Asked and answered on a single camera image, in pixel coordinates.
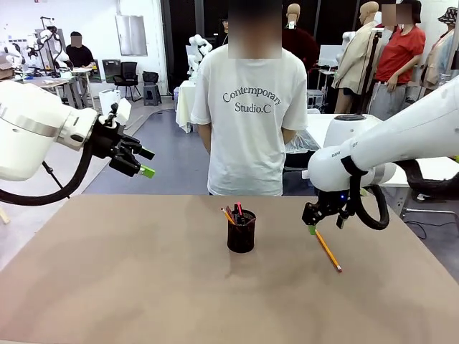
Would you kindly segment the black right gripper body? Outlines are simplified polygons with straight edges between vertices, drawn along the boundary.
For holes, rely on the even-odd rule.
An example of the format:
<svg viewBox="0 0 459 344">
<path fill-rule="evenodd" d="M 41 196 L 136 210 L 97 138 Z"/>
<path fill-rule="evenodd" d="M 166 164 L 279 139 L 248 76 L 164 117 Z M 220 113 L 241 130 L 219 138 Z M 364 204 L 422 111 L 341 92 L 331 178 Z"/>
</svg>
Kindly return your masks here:
<svg viewBox="0 0 459 344">
<path fill-rule="evenodd" d="M 318 211 L 323 215 L 339 214 L 347 205 L 348 191 L 319 191 L 318 194 Z"/>
</svg>

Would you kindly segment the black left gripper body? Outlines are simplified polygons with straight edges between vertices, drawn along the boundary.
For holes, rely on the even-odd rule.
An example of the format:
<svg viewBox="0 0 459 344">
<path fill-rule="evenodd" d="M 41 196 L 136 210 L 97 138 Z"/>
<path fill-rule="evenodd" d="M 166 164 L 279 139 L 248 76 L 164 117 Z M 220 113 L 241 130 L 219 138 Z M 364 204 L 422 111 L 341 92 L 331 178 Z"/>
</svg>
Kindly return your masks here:
<svg viewBox="0 0 459 344">
<path fill-rule="evenodd" d="M 106 125 L 105 120 L 103 115 L 97 117 L 87 141 L 92 147 L 92 155 L 101 159 L 112 158 L 116 154 L 117 145 L 124 132 L 124 126 L 116 120 L 112 120 L 112 125 Z"/>
</svg>

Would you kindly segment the long yellow pencil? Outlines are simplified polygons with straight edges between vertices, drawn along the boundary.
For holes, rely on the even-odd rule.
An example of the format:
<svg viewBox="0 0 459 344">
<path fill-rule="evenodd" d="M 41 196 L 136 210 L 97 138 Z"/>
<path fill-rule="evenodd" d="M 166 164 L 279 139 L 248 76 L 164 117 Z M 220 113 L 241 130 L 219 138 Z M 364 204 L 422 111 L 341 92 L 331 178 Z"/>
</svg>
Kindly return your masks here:
<svg viewBox="0 0 459 344">
<path fill-rule="evenodd" d="M 319 232 L 319 230 L 315 230 L 315 233 L 316 233 L 316 238 L 318 240 L 318 242 L 320 243 L 320 245 L 322 246 L 323 250 L 325 251 L 325 253 L 327 254 L 328 258 L 330 259 L 331 263 L 333 264 L 334 268 L 336 269 L 337 272 L 342 272 L 342 268 L 341 268 L 341 265 L 339 264 L 338 260 L 335 258 L 335 256 L 333 255 L 332 251 L 329 249 L 326 241 L 324 240 L 324 238 L 322 237 L 321 233 Z"/>
</svg>

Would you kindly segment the black mesh pen holder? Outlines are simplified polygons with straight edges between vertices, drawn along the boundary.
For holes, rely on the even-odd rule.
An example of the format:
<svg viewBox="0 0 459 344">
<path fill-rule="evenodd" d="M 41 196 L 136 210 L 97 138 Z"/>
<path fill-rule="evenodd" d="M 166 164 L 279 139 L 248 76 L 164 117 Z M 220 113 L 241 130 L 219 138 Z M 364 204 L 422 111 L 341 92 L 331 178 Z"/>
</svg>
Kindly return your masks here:
<svg viewBox="0 0 459 344">
<path fill-rule="evenodd" d="M 246 209 L 243 209 L 242 213 L 245 218 L 244 224 L 227 222 L 227 247 L 239 254 L 248 253 L 255 247 L 256 215 Z"/>
</svg>

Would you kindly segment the white floor appliance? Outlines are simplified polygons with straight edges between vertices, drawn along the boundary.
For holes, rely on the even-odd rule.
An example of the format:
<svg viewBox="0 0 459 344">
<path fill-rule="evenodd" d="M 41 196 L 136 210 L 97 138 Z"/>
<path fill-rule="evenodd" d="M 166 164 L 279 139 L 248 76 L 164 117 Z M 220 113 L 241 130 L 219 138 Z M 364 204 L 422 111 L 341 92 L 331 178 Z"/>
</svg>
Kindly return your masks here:
<svg viewBox="0 0 459 344">
<path fill-rule="evenodd" d="M 111 110 L 113 103 L 119 103 L 121 96 L 120 90 L 103 90 L 98 93 L 100 106 L 103 112 Z"/>
</svg>

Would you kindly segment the black stool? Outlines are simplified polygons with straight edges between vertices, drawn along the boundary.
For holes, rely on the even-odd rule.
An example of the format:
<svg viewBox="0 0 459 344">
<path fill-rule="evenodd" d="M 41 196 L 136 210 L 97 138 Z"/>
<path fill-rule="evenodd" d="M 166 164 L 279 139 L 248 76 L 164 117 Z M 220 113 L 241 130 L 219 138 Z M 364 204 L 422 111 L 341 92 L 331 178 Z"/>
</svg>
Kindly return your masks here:
<svg viewBox="0 0 459 344">
<path fill-rule="evenodd" d="M 158 106 L 162 103 L 158 87 L 159 74 L 143 71 L 143 104 L 145 106 Z"/>
</svg>

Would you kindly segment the cream tablecloth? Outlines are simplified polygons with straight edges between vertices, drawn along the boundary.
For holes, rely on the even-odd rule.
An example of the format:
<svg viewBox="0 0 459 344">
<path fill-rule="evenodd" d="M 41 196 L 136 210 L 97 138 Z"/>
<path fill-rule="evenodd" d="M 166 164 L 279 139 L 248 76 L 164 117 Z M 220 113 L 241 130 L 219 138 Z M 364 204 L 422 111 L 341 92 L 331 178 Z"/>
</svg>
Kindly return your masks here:
<svg viewBox="0 0 459 344">
<path fill-rule="evenodd" d="M 185 80 L 175 90 L 176 124 L 186 133 L 193 131 L 191 111 L 195 100 L 195 81 Z"/>
</svg>

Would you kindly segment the black office chair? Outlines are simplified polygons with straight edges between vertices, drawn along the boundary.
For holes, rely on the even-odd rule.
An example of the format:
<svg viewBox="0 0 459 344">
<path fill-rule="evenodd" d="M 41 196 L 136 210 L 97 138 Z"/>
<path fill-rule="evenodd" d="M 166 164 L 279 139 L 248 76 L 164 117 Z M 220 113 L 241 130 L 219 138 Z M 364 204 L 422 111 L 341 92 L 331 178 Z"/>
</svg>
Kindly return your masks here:
<svg viewBox="0 0 459 344">
<path fill-rule="evenodd" d="M 139 81 L 137 75 L 137 63 L 136 62 L 121 62 L 120 74 L 113 77 L 114 85 L 116 89 L 119 87 L 125 88 L 125 95 L 128 97 L 128 92 L 131 96 L 131 101 L 137 102 L 142 98 L 142 95 L 138 89 Z M 134 98 L 133 90 L 135 90 L 139 97 Z"/>
</svg>

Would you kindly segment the clear plastic bag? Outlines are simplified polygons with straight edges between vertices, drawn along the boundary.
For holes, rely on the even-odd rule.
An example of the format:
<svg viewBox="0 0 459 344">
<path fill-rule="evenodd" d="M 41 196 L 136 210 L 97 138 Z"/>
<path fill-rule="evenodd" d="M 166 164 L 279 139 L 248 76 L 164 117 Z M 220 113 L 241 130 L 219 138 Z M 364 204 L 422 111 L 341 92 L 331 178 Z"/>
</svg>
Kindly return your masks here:
<svg viewBox="0 0 459 344">
<path fill-rule="evenodd" d="M 320 148 L 320 145 L 313 139 L 307 130 L 296 132 L 293 139 L 285 146 L 287 154 L 315 152 Z"/>
</svg>

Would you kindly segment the person in black shirt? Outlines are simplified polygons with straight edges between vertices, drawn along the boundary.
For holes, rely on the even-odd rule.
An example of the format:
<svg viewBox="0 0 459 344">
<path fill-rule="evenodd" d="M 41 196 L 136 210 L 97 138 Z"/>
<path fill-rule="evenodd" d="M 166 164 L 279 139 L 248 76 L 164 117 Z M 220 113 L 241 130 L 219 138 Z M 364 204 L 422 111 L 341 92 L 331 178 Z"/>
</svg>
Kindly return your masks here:
<svg viewBox="0 0 459 344">
<path fill-rule="evenodd" d="M 70 44 L 66 47 L 66 53 L 75 67 L 92 68 L 94 65 L 93 54 L 82 43 L 82 35 L 79 32 L 70 34 Z"/>
</svg>

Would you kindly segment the person in white T-shirt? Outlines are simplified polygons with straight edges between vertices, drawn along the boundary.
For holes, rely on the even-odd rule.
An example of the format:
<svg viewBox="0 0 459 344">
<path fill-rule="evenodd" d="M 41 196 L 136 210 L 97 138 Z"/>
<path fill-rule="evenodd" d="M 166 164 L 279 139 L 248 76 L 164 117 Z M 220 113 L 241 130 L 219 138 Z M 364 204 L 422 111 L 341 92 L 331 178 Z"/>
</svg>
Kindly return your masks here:
<svg viewBox="0 0 459 344">
<path fill-rule="evenodd" d="M 307 126 L 307 72 L 282 46 L 282 0 L 229 0 L 229 38 L 201 61 L 191 121 L 213 196 L 279 196 L 286 146 Z"/>
</svg>

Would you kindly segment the white background robot with stand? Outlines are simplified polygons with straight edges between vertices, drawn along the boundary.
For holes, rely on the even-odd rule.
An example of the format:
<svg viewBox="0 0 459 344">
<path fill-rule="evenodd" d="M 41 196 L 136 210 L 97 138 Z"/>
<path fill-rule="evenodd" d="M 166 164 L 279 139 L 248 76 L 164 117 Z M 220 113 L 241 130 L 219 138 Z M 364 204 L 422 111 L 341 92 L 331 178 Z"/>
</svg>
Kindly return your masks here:
<svg viewBox="0 0 459 344">
<path fill-rule="evenodd" d="M 71 72 L 73 63 L 66 53 L 65 43 L 62 41 L 61 29 L 55 26 L 53 17 L 41 16 L 41 29 L 27 37 L 28 57 L 38 57 L 42 69 L 52 78 L 61 78 L 62 73 Z"/>
</svg>

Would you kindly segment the black tripod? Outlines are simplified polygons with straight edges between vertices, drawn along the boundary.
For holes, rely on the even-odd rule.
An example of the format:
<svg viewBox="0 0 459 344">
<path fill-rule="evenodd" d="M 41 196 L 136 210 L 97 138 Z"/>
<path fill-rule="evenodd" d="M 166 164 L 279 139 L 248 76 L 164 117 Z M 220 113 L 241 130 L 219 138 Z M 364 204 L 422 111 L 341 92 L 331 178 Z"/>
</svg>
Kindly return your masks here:
<svg viewBox="0 0 459 344">
<path fill-rule="evenodd" d="M 366 66 L 365 78 L 364 78 L 364 83 L 363 83 L 363 86 L 362 86 L 362 94 L 361 94 L 361 97 L 360 97 L 359 105 L 358 105 L 358 107 L 356 109 L 356 114 L 357 115 L 361 115 L 362 112 L 363 112 L 364 98 L 365 98 L 365 94 L 367 92 L 367 88 L 368 88 L 368 85 L 369 85 L 369 79 L 370 79 L 371 74 L 372 74 L 373 61 L 374 61 L 374 58 L 375 58 L 377 46 L 378 46 L 379 40 L 382 38 L 383 28 L 372 29 L 372 32 L 374 33 L 373 41 L 372 41 L 372 50 L 371 50 L 371 53 L 370 53 L 368 64 Z"/>
</svg>

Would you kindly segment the mannequin in beige coat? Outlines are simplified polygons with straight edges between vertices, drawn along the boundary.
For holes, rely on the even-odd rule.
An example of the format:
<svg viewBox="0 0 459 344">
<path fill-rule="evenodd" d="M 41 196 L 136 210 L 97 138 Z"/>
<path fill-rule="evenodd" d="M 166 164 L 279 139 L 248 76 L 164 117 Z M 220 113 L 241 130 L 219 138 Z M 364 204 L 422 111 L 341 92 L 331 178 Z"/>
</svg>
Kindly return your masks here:
<svg viewBox="0 0 459 344">
<path fill-rule="evenodd" d="M 366 68 L 369 64 L 374 32 L 374 20 L 379 4 L 368 1 L 361 5 L 359 20 L 361 27 L 344 49 L 332 87 L 338 90 L 335 113 L 350 113 L 355 100 L 359 100 L 364 89 Z"/>
</svg>

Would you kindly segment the grey wall panel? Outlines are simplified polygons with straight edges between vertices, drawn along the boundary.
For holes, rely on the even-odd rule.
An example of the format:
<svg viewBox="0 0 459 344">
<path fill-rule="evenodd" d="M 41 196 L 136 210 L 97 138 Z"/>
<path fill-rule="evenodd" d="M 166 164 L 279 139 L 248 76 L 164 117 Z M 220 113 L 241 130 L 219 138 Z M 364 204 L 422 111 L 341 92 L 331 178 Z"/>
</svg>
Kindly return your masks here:
<svg viewBox="0 0 459 344">
<path fill-rule="evenodd" d="M 148 55 L 143 16 L 116 15 L 120 54 L 145 57 Z"/>
</svg>

